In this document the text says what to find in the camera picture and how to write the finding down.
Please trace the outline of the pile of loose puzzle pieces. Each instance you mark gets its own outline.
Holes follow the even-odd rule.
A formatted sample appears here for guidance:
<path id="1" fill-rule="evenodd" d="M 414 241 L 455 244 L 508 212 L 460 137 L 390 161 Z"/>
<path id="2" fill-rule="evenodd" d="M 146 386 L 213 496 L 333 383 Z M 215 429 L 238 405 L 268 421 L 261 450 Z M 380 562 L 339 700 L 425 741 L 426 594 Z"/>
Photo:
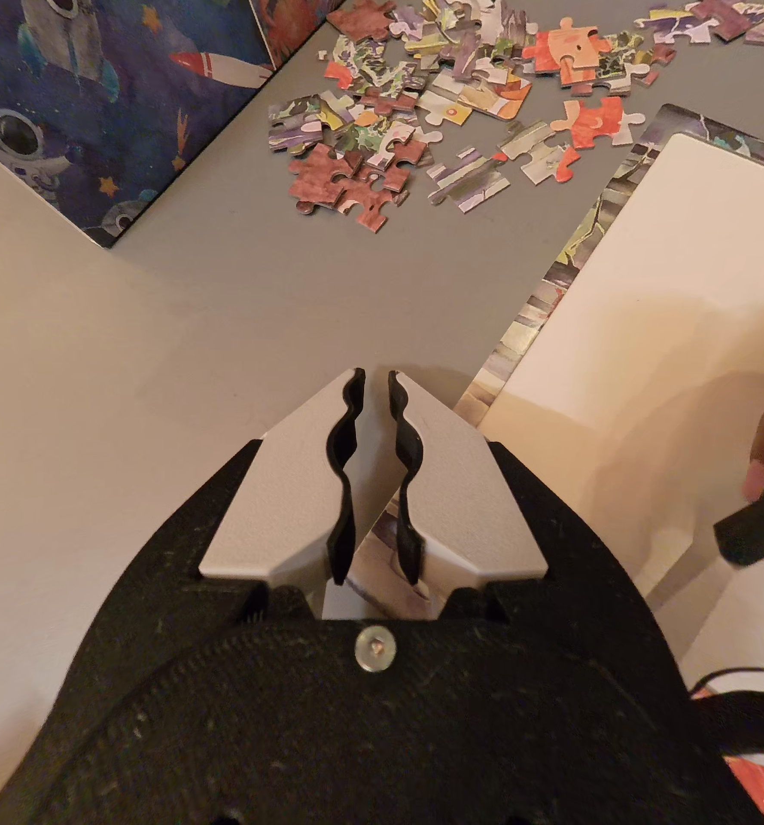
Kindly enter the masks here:
<path id="1" fill-rule="evenodd" d="M 598 138 L 634 142 L 626 109 L 676 42 L 764 46 L 764 2 L 656 2 L 628 29 L 540 27 L 522 2 L 259 2 L 276 66 L 323 23 L 330 86 L 268 109 L 268 146 L 289 157 L 289 196 L 303 215 L 348 214 L 378 232 L 384 207 L 427 167 L 429 202 L 469 213 L 506 190 L 520 162 L 534 185 L 562 184 Z"/>

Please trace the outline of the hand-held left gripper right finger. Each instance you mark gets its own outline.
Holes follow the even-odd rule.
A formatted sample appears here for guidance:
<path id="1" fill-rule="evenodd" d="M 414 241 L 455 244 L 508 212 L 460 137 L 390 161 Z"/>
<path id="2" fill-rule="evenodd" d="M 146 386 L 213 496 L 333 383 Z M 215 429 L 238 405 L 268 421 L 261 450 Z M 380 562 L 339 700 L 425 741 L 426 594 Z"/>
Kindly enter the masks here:
<path id="1" fill-rule="evenodd" d="M 548 563 L 487 438 L 404 372 L 389 373 L 388 394 L 405 475 L 387 612 L 437 618 L 459 589 L 543 579 Z"/>

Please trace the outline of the jigsaw puzzle tray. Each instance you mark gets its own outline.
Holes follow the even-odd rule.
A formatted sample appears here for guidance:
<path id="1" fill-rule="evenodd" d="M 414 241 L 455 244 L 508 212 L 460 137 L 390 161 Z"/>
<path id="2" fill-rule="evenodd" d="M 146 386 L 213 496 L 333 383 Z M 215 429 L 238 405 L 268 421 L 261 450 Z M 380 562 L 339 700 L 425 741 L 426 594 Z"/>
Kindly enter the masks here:
<path id="1" fill-rule="evenodd" d="M 554 265 L 565 292 L 456 413 L 548 563 L 459 589 L 354 672 L 385 823 L 764 823 L 764 768 L 686 738 L 686 665 L 764 665 L 764 560 L 719 553 L 764 406 L 764 150 L 664 106 Z"/>

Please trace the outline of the space print puzzle box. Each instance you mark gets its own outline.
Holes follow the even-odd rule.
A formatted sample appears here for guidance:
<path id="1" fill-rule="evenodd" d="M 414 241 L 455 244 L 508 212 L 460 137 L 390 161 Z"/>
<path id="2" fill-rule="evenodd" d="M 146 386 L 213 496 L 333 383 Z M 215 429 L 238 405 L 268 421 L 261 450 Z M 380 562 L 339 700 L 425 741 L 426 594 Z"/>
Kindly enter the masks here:
<path id="1" fill-rule="evenodd" d="M 0 164 L 112 248 L 340 5 L 0 1 Z"/>

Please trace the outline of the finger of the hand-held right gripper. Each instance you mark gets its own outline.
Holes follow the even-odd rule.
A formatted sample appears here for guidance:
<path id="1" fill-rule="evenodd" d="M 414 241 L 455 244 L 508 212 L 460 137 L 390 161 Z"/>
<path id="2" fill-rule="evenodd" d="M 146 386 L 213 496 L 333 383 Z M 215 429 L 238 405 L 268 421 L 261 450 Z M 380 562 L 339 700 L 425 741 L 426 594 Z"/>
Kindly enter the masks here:
<path id="1" fill-rule="evenodd" d="M 686 665 L 686 738 L 764 768 L 764 665 Z"/>

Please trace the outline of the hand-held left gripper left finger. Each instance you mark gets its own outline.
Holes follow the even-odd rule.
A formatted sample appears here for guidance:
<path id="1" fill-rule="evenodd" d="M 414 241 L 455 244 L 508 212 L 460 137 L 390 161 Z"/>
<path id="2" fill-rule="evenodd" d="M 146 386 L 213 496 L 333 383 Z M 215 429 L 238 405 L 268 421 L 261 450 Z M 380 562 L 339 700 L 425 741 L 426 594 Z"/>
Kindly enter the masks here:
<path id="1" fill-rule="evenodd" d="M 259 441 L 199 565 L 203 578 L 295 587 L 316 618 L 356 550 L 346 464 L 357 449 L 365 371 L 345 370 Z"/>

